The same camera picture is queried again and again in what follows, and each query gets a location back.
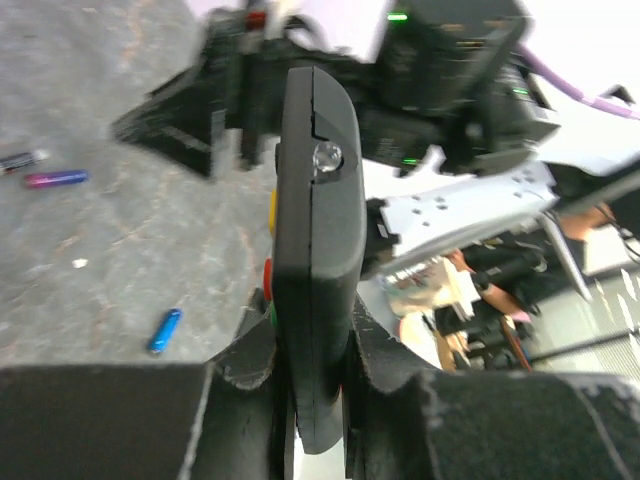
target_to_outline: gray floor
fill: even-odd
[[[111,140],[109,125],[188,64],[199,33],[181,2],[0,0],[0,147],[49,150],[1,178],[0,366],[203,361],[228,345],[270,245],[271,162],[218,184]],[[185,316],[160,359],[145,343]]]
[[[543,303],[536,324],[539,352],[624,331],[640,319],[640,277],[632,268],[591,287],[593,302],[570,292]],[[625,375],[640,381],[638,340],[626,337],[606,346],[560,357],[540,365],[554,371],[588,371]]]

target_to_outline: purple battery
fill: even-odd
[[[89,172],[86,170],[68,170],[65,172],[32,173],[24,176],[27,188],[50,188],[62,185],[74,185],[86,182]]]

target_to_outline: hand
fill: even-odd
[[[460,250],[460,249],[454,250],[449,255],[445,255],[445,257],[451,263],[453,263],[454,267],[456,267],[456,270],[458,270],[459,272],[470,272],[471,271],[471,267],[469,267],[469,265],[467,265],[467,262],[464,259],[464,254],[462,253],[462,250]]]
[[[453,335],[447,335],[445,337],[449,350],[451,352],[465,353],[469,351],[469,344],[467,343],[467,335],[464,333],[454,333]]]

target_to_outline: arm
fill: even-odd
[[[467,271],[469,273],[475,273],[470,267],[467,267]],[[522,307],[513,295],[495,285],[489,285],[487,290],[480,293],[480,297],[505,315],[514,315],[522,311]]]
[[[568,238],[586,241],[594,228],[605,225],[613,219],[614,215],[609,206],[601,203],[584,213],[561,217],[560,225]]]
[[[447,258],[451,260],[458,271],[475,273],[474,270],[467,265],[467,262],[465,262],[464,255],[460,250],[448,255]],[[513,315],[522,311],[522,306],[518,300],[513,295],[505,292],[496,285],[490,285],[487,290],[480,293],[480,296],[485,302],[504,315]]]

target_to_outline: white wall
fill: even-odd
[[[387,0],[299,0],[300,10],[314,17],[334,46],[347,46],[354,55],[373,59],[378,33],[383,26]],[[187,0],[193,11],[239,6],[239,0]],[[535,18],[529,45],[558,73],[587,93],[596,95],[621,83],[640,98],[640,68],[637,60],[636,29],[640,6],[635,0],[530,0],[526,2]],[[563,128],[543,150],[548,155],[575,156],[576,150],[593,153],[640,139],[638,123],[607,117],[576,104],[546,84],[545,94],[560,113]],[[396,179],[387,167],[365,166],[367,196],[385,197],[435,188],[452,179],[434,176],[424,169],[410,179]],[[611,232],[601,234],[589,249],[594,269],[620,260],[624,251]],[[326,455],[307,459],[304,480],[333,480],[341,477],[342,446]]]

